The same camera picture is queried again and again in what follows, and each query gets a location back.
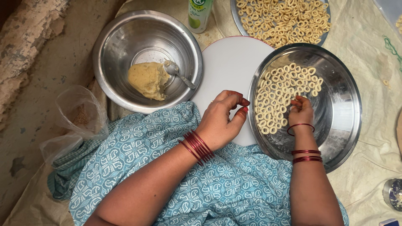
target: dough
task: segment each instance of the dough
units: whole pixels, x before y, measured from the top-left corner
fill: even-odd
[[[167,97],[163,92],[169,77],[163,64],[156,62],[134,64],[128,70],[129,83],[144,97],[158,101]]]

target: bowl rim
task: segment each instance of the bowl rim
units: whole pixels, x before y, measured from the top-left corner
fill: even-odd
[[[184,39],[188,41],[190,45],[190,49],[196,55],[195,59],[195,74],[191,80],[191,82],[195,85],[194,89],[187,89],[179,96],[175,98],[174,101],[171,103],[159,105],[156,107],[146,106],[137,104],[123,95],[120,95],[107,81],[106,76],[102,71],[102,59],[101,55],[103,54],[103,47],[105,43],[108,41],[111,34],[113,34],[120,26],[126,24],[129,21],[139,19],[139,18],[151,18],[166,22],[170,25],[173,25],[179,32],[185,36]],[[181,102],[185,102],[189,100],[195,93],[196,89],[198,88],[201,77],[202,77],[202,70],[203,70],[203,59],[200,46],[198,45],[197,40],[195,39],[194,35],[190,32],[190,30],[182,24],[179,20],[175,19],[172,16],[169,16],[165,13],[154,11],[154,10],[135,10],[131,12],[126,12],[115,19],[113,19],[109,24],[107,24],[102,31],[99,33],[97,37],[94,49],[92,53],[92,65],[94,68],[94,74],[97,82],[99,83],[100,88],[106,94],[106,96],[115,102],[120,107],[137,113],[142,113],[148,115],[154,111],[159,109],[171,108],[176,106]]]
[[[321,46],[318,45],[314,45],[314,44],[310,44],[310,43],[292,43],[289,45],[285,45],[282,46],[276,50],[274,50],[274,52],[272,52],[271,54],[269,54],[264,60],[263,62],[261,62],[261,64],[258,66],[256,72],[254,73],[254,76],[251,80],[251,84],[250,84],[250,88],[248,91],[248,100],[251,102],[253,101],[253,95],[254,95],[254,88],[256,86],[256,83],[258,82],[258,78],[260,77],[262,70],[264,69],[264,67],[266,66],[266,64],[271,61],[273,58],[275,58],[277,55],[281,54],[282,52],[292,49],[292,48],[298,48],[298,47],[310,47],[313,49],[319,49],[320,51],[325,52],[326,54],[330,55],[335,61],[337,61],[346,71],[346,73],[349,75],[349,78],[351,79],[352,85],[354,87],[354,89],[356,90],[356,102],[353,104],[354,106],[358,105],[358,111],[356,108],[356,113],[355,113],[355,117],[356,120],[354,121],[354,126],[353,126],[353,130],[352,134],[355,134],[355,140],[353,141],[350,150],[348,151],[348,153],[334,166],[330,167],[329,169],[326,170],[326,173],[330,173],[333,170],[337,169],[340,165],[342,165],[346,159],[348,159],[348,157],[352,154],[353,149],[355,148],[357,141],[359,139],[360,136],[360,131],[361,131],[361,122],[362,122],[362,104],[361,104],[361,97],[360,97],[360,92],[359,89],[357,87],[356,81],[353,78],[351,72],[349,71],[349,69],[346,67],[346,65],[338,58],[336,57],[333,53],[329,52],[328,50],[326,50],[325,48],[322,48]],[[262,147],[263,143],[260,141],[259,139],[259,132],[256,129],[256,126],[254,124],[255,121],[255,117],[254,117],[254,109],[250,109],[248,111],[248,117],[249,117],[249,122],[250,122],[250,126],[251,126],[251,130],[253,133],[253,136],[255,138],[255,140],[257,141],[257,144]],[[268,151],[268,155],[273,158],[273,159],[280,159],[278,156],[276,156],[274,153],[270,152],[269,149],[267,149]]]

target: white cutting board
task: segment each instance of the white cutting board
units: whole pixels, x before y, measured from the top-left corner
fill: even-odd
[[[190,99],[201,117],[212,100],[223,90],[234,90],[248,99],[251,79],[261,62],[274,51],[263,41],[246,36],[232,36],[209,45],[203,52],[203,75],[197,91]],[[240,108],[230,111],[230,119]],[[241,146],[256,144],[248,118],[233,140]]]

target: woman's left hand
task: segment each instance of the woman's left hand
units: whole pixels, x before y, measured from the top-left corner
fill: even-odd
[[[229,119],[229,111],[240,108],[233,119]],[[201,123],[195,130],[208,147],[215,151],[231,142],[240,132],[247,118],[250,102],[243,98],[243,94],[224,90],[205,110]]]

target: hand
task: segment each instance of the hand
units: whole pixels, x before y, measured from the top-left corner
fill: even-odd
[[[297,101],[291,101],[293,104],[289,114],[289,125],[293,126],[299,123],[307,123],[313,125],[314,111],[311,102],[304,97],[296,96]]]
[[[229,119],[229,111],[240,108],[233,119]],[[208,147],[215,151],[231,142],[240,132],[247,118],[250,102],[243,98],[243,94],[224,90],[205,110],[201,123],[195,130]]]

